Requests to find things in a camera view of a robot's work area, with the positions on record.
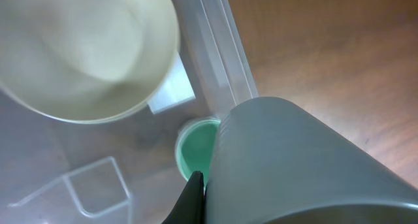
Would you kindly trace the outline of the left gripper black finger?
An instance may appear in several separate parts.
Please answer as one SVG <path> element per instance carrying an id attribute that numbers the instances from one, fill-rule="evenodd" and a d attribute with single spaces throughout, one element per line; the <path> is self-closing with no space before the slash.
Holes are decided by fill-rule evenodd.
<path id="1" fill-rule="evenodd" d="M 204 175 L 195 171 L 162 224 L 201 224 L 204 217 Z"/>

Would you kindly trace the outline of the green paper cup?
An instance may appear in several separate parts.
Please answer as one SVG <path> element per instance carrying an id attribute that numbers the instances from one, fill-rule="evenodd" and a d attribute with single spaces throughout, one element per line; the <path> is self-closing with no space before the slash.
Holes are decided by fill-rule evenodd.
<path id="1" fill-rule="evenodd" d="M 186 181 L 193 172 L 200 171 L 206 186 L 220 123 L 221 120 L 213 117 L 197 118 L 180 128 L 174 155 L 178 170 Z"/>

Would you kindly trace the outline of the grey paper cup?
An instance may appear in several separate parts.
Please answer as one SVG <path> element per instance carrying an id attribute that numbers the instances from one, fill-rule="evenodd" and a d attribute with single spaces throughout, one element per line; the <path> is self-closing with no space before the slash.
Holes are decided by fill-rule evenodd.
<path id="1" fill-rule="evenodd" d="M 222 120 L 207 223 L 416 223 L 417 190 L 285 99 L 259 97 Z"/>

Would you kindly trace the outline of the cream bowl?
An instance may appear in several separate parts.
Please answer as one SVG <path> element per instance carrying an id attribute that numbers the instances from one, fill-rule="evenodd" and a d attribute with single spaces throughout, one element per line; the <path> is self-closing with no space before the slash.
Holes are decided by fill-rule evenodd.
<path id="1" fill-rule="evenodd" d="M 172 0 L 1 0 L 1 91 L 55 120 L 142 110 L 179 48 Z"/>

